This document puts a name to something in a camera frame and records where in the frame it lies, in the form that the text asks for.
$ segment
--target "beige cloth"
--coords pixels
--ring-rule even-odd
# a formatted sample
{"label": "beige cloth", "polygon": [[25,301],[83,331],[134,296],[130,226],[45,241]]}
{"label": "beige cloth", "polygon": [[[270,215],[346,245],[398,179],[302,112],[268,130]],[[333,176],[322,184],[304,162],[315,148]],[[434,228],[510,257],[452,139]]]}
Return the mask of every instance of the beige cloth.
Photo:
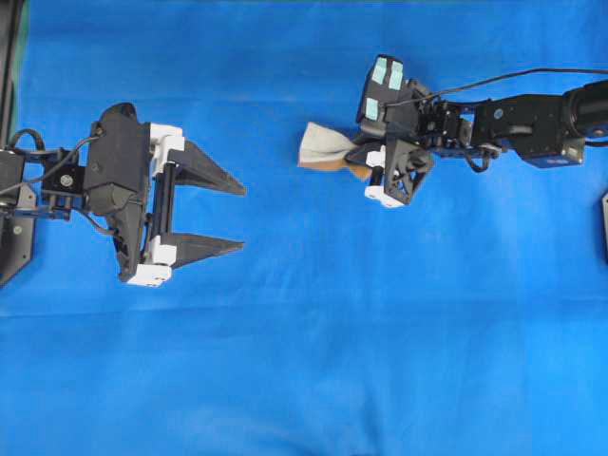
{"label": "beige cloth", "polygon": [[346,136],[335,130],[308,122],[302,137],[297,165],[317,171],[349,170],[361,181],[368,179],[371,170],[367,166],[346,163],[344,157],[356,147]]}

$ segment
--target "blue backdrop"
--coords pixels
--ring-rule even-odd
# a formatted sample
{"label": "blue backdrop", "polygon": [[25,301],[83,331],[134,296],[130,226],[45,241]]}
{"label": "blue backdrop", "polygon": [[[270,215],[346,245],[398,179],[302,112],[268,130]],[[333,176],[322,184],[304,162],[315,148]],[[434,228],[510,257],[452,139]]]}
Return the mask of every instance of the blue backdrop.
{"label": "blue backdrop", "polygon": [[182,126],[249,193],[181,188],[175,229],[246,245],[148,290],[118,281],[78,215],[38,223],[0,294],[0,453],[605,454],[604,150],[554,170],[510,152],[481,176],[439,161],[393,211],[347,171],[295,162],[307,121],[354,128],[379,52],[432,89],[606,67],[607,15],[602,0],[32,1],[17,126],[70,146],[121,101]]}

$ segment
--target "screw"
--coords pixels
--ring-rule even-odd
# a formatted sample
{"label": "screw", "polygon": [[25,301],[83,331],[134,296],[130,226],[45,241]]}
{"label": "screw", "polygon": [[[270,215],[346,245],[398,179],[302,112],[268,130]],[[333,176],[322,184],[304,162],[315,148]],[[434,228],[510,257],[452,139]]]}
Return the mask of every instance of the screw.
{"label": "screw", "polygon": [[69,174],[64,174],[60,179],[59,182],[64,186],[64,187],[71,187],[72,184],[74,183],[74,179],[69,175]]}

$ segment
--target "black metal frame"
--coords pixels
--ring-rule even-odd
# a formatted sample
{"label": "black metal frame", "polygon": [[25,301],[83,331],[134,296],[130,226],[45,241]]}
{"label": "black metal frame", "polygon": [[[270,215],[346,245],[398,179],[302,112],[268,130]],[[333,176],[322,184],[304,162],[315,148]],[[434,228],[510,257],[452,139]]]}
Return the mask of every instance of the black metal frame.
{"label": "black metal frame", "polygon": [[11,78],[24,0],[0,0],[0,144],[7,143],[12,120],[14,86]]}

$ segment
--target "white part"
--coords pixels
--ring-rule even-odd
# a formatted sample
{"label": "white part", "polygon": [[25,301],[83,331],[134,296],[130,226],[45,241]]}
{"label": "white part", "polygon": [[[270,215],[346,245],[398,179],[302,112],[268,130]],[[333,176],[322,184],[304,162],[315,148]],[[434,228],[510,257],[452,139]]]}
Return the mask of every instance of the white part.
{"label": "white part", "polygon": [[374,166],[382,166],[384,168],[385,161],[387,159],[387,148],[382,145],[380,150],[372,150],[368,152],[368,156],[365,158],[365,164],[370,168]]}
{"label": "white part", "polygon": [[150,124],[150,141],[159,142],[165,136],[183,136],[181,128],[173,125],[162,125],[160,123]]}
{"label": "white part", "polygon": [[384,193],[384,185],[369,185],[365,188],[365,197],[378,200],[384,207],[394,208],[403,206],[403,202]]}
{"label": "white part", "polygon": [[[365,164],[370,168],[373,168],[374,166],[382,166],[384,168],[386,160],[387,148],[382,145],[380,150],[368,152],[368,156],[365,158]],[[403,202],[384,193],[384,185],[368,185],[365,188],[365,198],[380,201],[384,207],[388,208],[401,207],[404,205]]]}
{"label": "white part", "polygon": [[128,282],[131,285],[158,287],[171,278],[171,266],[160,264],[138,264],[137,271]]}
{"label": "white part", "polygon": [[165,164],[169,162],[169,150],[184,150],[185,138],[181,128],[159,123],[150,124],[150,144],[152,150],[152,177],[161,173]]}
{"label": "white part", "polygon": [[153,264],[171,266],[178,257],[178,248],[175,245],[161,244],[161,235],[158,235],[150,240],[149,253]]}

